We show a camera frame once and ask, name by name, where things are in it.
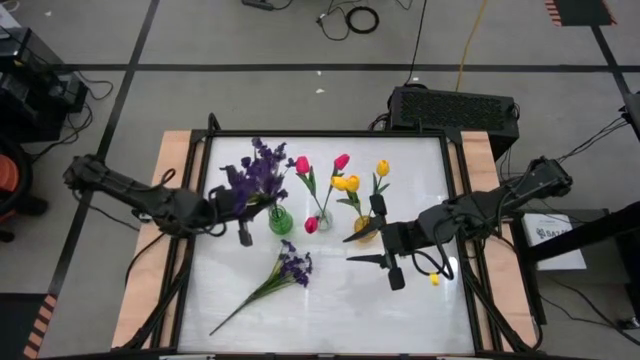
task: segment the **flower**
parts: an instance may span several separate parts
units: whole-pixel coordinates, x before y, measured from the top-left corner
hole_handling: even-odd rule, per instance
[[[295,246],[286,240],[282,241],[282,247],[280,253],[276,258],[271,274],[265,282],[262,283],[245,301],[240,304],[231,315],[227,316],[222,323],[220,323],[209,336],[218,331],[224,324],[231,320],[237,313],[244,309],[254,301],[261,299],[273,292],[293,284],[300,284],[304,287],[309,285],[309,275],[312,271],[311,256],[307,253],[304,257],[300,257],[296,252]]]
[[[300,156],[298,160],[296,160],[296,171],[298,174],[306,174],[310,169],[309,160],[307,160],[306,156]]]
[[[380,175],[380,177],[387,176],[389,170],[389,162],[387,160],[380,160],[380,162],[378,162],[376,172],[378,173],[378,175]]]
[[[356,192],[358,191],[358,188],[360,187],[360,178],[355,176],[355,175],[351,175],[349,177],[349,179],[346,180],[347,182],[347,190],[349,192]]]
[[[234,193],[233,210],[236,214],[242,214],[249,199],[277,200],[288,196],[287,191],[282,189],[284,175],[278,172],[280,162],[286,158],[286,143],[280,144],[275,152],[258,137],[253,138],[251,144],[255,153],[260,156],[256,154],[253,160],[251,157],[242,158],[240,162],[244,171],[238,171],[233,165],[220,169],[227,173],[227,180]]]
[[[285,165],[285,167],[288,168],[292,168],[292,167],[296,167],[296,162],[293,161],[292,158],[289,158],[289,160],[287,160],[287,164]]]
[[[334,176],[331,178],[331,186],[337,190],[345,191],[347,189],[347,180],[342,176]]]
[[[344,167],[347,166],[348,163],[349,163],[349,155],[347,154],[342,154],[333,161],[333,164],[338,170],[344,169]]]
[[[312,216],[304,222],[304,229],[307,230],[309,234],[313,234],[318,230],[318,218]]]

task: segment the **yellow cable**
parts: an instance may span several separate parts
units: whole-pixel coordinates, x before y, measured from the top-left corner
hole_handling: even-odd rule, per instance
[[[469,45],[471,45],[471,39],[473,38],[473,34],[476,32],[478,25],[480,24],[480,20],[482,19],[482,14],[484,14],[484,8],[487,7],[487,3],[489,0],[483,0],[482,6],[480,7],[480,11],[478,11],[478,17],[476,17],[476,23],[473,24],[473,29],[471,30],[471,34],[469,34],[469,38],[467,39],[467,45],[464,46],[464,53],[462,54],[462,60],[460,60],[460,70],[458,70],[458,81],[456,82],[456,92],[458,88],[460,88],[460,82],[462,81],[462,70],[464,69],[464,61],[467,58],[467,51],[469,50]]]

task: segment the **purple flower bouquet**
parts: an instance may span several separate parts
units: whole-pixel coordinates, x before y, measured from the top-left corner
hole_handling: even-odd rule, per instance
[[[252,302],[280,289],[284,289],[289,285],[300,284],[304,287],[309,285],[309,275],[311,275],[311,271],[313,270],[311,256],[307,253],[305,257],[302,258],[298,256],[297,250],[293,244],[286,240],[281,241],[282,248],[280,249],[280,254],[278,254],[276,263],[273,265],[273,269],[271,270],[271,274],[267,280],[262,283],[262,285],[258,286],[258,288],[252,292],[251,295],[249,295],[249,297],[231,313],[231,315],[227,316],[220,325],[213,329],[213,331],[209,333],[209,336],[213,335],[222,327],[222,325],[226,324],[227,321],[231,320],[231,318],[239,313],[240,310],[244,309]]]
[[[247,205],[258,202],[275,202],[287,197],[282,189],[284,174],[280,173],[280,162],[287,158],[286,143],[271,150],[260,138],[251,140],[253,159],[247,156],[240,160],[243,170],[227,165],[220,170],[227,172],[227,179],[235,195],[234,212],[241,214]]]

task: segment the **white table surface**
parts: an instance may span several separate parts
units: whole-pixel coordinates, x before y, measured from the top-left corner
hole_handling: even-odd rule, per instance
[[[213,140],[205,194],[220,184],[228,186],[219,168],[253,154],[251,139],[221,137]],[[372,172],[378,160],[390,162],[383,183],[388,222],[414,220],[426,208],[448,197],[442,150],[436,138],[263,138],[273,149],[287,142],[287,155],[306,155],[314,166],[321,204],[329,186],[333,160],[347,153],[351,161],[345,176],[361,178],[358,191],[363,212],[369,210]],[[391,291],[387,271],[375,264],[351,262],[350,256],[380,254],[380,235],[366,245],[344,244],[353,233],[357,214],[336,203],[345,193],[333,191],[328,209],[331,230],[307,234],[303,224],[317,205],[294,174],[285,178],[289,197],[282,205],[293,215],[294,228],[284,236],[300,253],[311,252],[314,272],[305,289],[294,285],[254,302],[213,336],[209,332],[258,287],[271,271],[281,236],[271,232],[268,214],[260,213],[249,230],[254,245],[238,240],[237,223],[229,223],[219,238],[199,236],[184,309],[179,341],[181,352],[331,353],[331,354],[470,354],[473,342],[457,249],[445,245],[456,274],[433,286],[420,275],[411,258],[398,258],[406,287]],[[423,249],[440,260],[435,247]],[[418,257],[424,269],[431,264]]]

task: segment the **glass vase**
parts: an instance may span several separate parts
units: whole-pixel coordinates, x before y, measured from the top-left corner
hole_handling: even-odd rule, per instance
[[[331,230],[333,226],[333,215],[331,215],[331,211],[325,209],[324,217],[322,217],[322,211],[318,210],[313,216],[318,218],[318,231],[325,232]]]
[[[269,208],[269,227],[274,234],[286,235],[293,228],[293,217],[282,205]]]
[[[369,224],[369,221],[371,221],[371,217],[368,216],[368,215],[358,216],[356,221],[353,223],[353,231],[358,232],[358,231],[364,229],[364,227]],[[374,231],[368,233],[367,235],[365,235],[364,237],[358,239],[357,241],[360,242],[361,244],[366,244],[369,241],[373,240],[373,238],[377,234],[378,234],[378,230],[374,230]]]

